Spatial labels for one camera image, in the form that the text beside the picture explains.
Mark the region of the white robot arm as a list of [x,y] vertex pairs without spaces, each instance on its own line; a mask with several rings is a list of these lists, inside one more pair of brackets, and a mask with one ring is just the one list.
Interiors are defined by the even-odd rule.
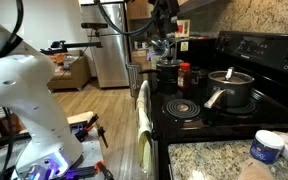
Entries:
[[[9,35],[0,25],[0,49]],[[82,154],[81,143],[47,87],[54,69],[48,56],[25,42],[0,57],[0,107],[17,115],[31,136],[17,158],[14,178],[34,166],[45,169],[51,179],[59,178]]]

